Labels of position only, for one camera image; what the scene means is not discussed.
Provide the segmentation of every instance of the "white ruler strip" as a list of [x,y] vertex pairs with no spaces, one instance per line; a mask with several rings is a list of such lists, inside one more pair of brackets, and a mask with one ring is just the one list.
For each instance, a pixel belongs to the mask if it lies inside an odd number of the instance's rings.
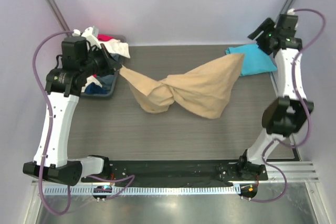
[[[71,187],[72,195],[99,195],[102,193],[94,193],[93,190],[97,185],[77,185]],[[106,195],[113,195],[119,192],[122,187],[112,187],[112,192]],[[67,187],[62,185],[47,185],[44,188],[46,196],[67,195]],[[200,194],[240,194],[239,184],[232,187],[209,187],[209,188],[142,188],[129,187],[126,188],[121,195],[200,195]]]

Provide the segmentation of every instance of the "gray bin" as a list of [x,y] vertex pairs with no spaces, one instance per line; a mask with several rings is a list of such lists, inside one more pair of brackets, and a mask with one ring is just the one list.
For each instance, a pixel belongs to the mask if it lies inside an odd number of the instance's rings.
[[[121,42],[126,42],[126,38],[124,36],[121,36],[121,35],[108,35],[108,36],[111,36],[115,39],[118,39]],[[119,59],[117,60],[117,62],[122,64],[123,60],[124,60],[124,56],[119,56]],[[85,98],[101,98],[101,99],[111,98],[112,95],[113,95],[114,87],[116,86],[115,83],[117,81],[118,75],[119,75],[119,70],[114,73],[114,79],[113,79],[113,83],[112,83],[111,90],[110,90],[109,93],[107,93],[107,94],[85,94],[85,93],[81,93],[80,96],[85,97]]]

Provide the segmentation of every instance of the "cyan towel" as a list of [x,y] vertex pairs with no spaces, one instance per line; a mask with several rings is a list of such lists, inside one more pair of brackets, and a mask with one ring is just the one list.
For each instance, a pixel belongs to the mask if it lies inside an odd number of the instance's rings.
[[272,60],[258,48],[257,44],[248,44],[240,47],[229,47],[226,54],[245,54],[240,76],[277,71]]

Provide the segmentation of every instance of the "white cloth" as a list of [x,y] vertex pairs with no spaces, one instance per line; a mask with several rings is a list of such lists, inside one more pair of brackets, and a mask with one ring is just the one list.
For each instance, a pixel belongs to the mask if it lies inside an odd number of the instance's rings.
[[110,54],[119,54],[126,58],[131,58],[127,43],[121,42],[120,40],[117,39],[110,39],[109,41],[100,41],[99,43],[103,43],[106,47],[106,50]]
[[94,76],[90,76],[90,77],[86,78],[86,82],[87,83],[85,84],[85,86],[82,87],[82,93],[85,92],[86,87],[88,85],[90,85],[91,83],[94,83],[94,84],[100,86],[101,88],[103,87],[103,85]]

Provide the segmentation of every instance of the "blue cloth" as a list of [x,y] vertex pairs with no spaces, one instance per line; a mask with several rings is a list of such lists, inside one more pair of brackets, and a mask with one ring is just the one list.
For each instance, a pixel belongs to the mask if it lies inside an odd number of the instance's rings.
[[108,76],[103,77],[97,76],[96,79],[103,85],[103,89],[105,91],[109,92],[111,90],[114,81],[114,75],[109,74]]
[[277,71],[272,60],[258,48],[257,44],[229,47],[226,54],[245,54],[240,76]]
[[107,91],[93,82],[86,87],[85,94],[107,94]]

